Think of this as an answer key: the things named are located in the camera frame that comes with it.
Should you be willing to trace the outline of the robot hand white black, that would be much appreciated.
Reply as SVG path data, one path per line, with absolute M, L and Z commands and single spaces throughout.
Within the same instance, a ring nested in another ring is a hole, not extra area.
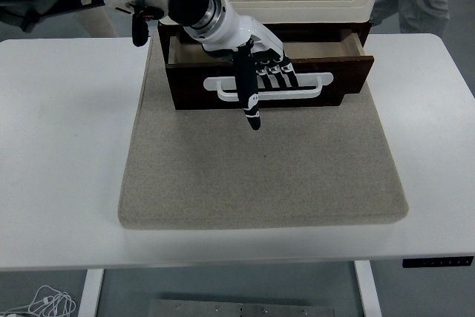
M 255 131 L 261 126 L 258 74 L 270 71 L 298 87 L 282 41 L 258 20 L 238 14 L 228 0 L 209 0 L 202 19 L 185 31 L 210 57 L 232 63 L 238 101 Z

